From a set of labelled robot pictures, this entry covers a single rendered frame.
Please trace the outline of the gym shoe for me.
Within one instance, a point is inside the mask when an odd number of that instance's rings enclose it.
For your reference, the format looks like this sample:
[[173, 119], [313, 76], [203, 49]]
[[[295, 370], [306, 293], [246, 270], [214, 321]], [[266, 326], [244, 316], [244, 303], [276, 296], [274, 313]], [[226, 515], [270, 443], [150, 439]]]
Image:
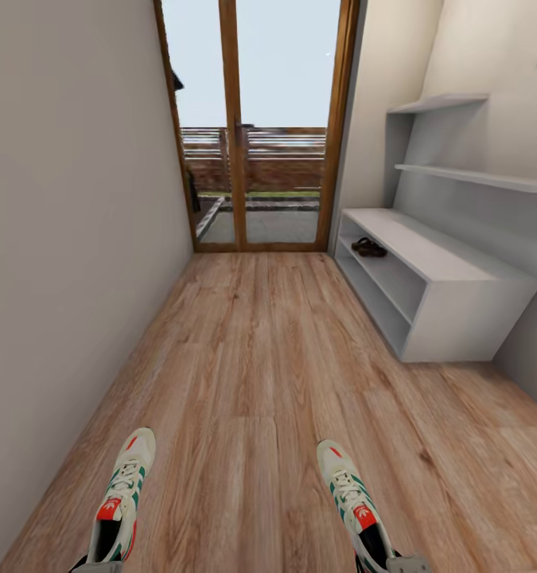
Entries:
[[394, 550], [355, 463], [337, 442], [330, 439], [319, 442], [317, 463], [337, 503], [364, 573], [388, 573], [386, 560], [395, 557]]
[[154, 464], [156, 440], [150, 427], [140, 427], [124, 443], [94, 519], [86, 563], [129, 558], [136, 538], [139, 495]]

